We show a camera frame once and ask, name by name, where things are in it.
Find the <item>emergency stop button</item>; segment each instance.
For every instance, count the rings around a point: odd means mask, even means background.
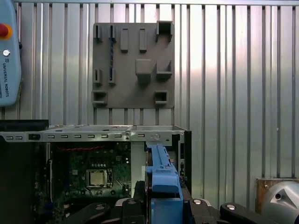
[[[6,24],[0,23],[0,39],[7,39],[10,37],[10,27]]]

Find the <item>corrugated metal wall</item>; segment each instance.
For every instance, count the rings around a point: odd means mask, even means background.
[[[175,24],[174,110],[94,110],[93,24],[156,20]],[[189,128],[192,194],[214,206],[299,176],[299,6],[22,3],[18,21],[24,85],[2,119]]]

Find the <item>blue plastic part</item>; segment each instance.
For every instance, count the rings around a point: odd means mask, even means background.
[[[14,5],[11,0],[0,0],[0,23],[10,26],[12,36],[0,39],[0,107],[16,102],[21,82],[21,60]]]
[[[178,197],[151,198],[151,224],[182,224],[183,195],[176,168],[170,162],[166,148],[162,145],[149,146],[153,166],[146,167],[152,175],[152,192],[176,194]]]

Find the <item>gray block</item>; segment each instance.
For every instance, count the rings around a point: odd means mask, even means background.
[[[150,59],[136,59],[135,74],[139,84],[149,84],[153,68]]]
[[[174,26],[96,23],[93,34],[93,106],[172,108]]]

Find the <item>red button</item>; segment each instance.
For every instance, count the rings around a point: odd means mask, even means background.
[[[7,26],[3,23],[0,23],[0,37],[6,37],[9,33]]]

